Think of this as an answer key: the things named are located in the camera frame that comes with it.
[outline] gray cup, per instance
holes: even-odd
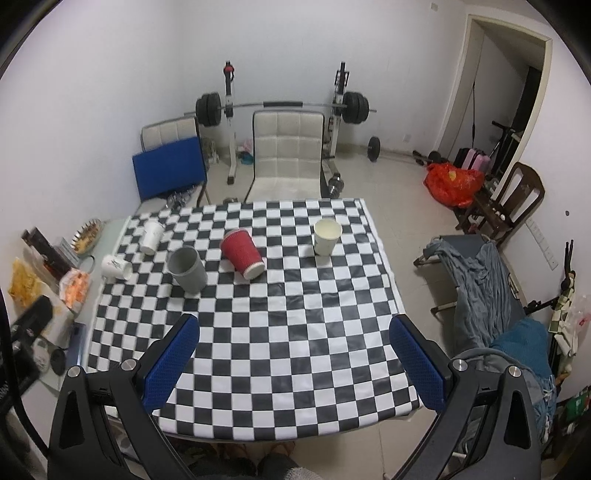
[[[166,263],[168,271],[185,292],[197,294],[207,285],[207,272],[193,247],[175,250],[168,256]]]

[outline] doorway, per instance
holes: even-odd
[[[491,157],[498,184],[518,161],[548,81],[552,40],[519,25],[469,15],[438,151],[454,162],[465,148]]]

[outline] orange plastic bag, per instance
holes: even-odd
[[[468,208],[474,195],[484,184],[484,173],[462,170],[451,163],[432,163],[423,182],[432,197],[448,207]]]

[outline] checkered cloth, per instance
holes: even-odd
[[[313,225],[334,216],[343,234],[331,257],[314,256]],[[153,257],[139,251],[149,218],[165,224]],[[267,265],[248,282],[222,258],[225,233],[245,228]],[[200,340],[167,404],[154,412],[167,433],[217,440],[287,440],[343,432],[408,414],[417,393],[390,347],[401,309],[363,200],[231,203],[132,217],[119,255],[128,282],[106,284],[88,371],[139,358],[182,312]],[[173,285],[167,252],[194,246],[207,286]]]

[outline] silver screw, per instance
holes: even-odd
[[[468,369],[468,364],[464,360],[462,360],[461,358],[456,358],[453,361],[452,365],[453,365],[453,368],[455,368],[459,372],[463,372],[464,370]]]
[[[68,377],[77,377],[80,375],[80,367],[78,365],[74,365],[68,370]]]
[[[133,358],[128,358],[125,362],[121,364],[121,370],[125,370],[129,372],[135,368],[138,363]]]
[[[515,365],[511,365],[509,367],[509,375],[512,377],[520,377],[521,376],[521,369],[516,367]]]

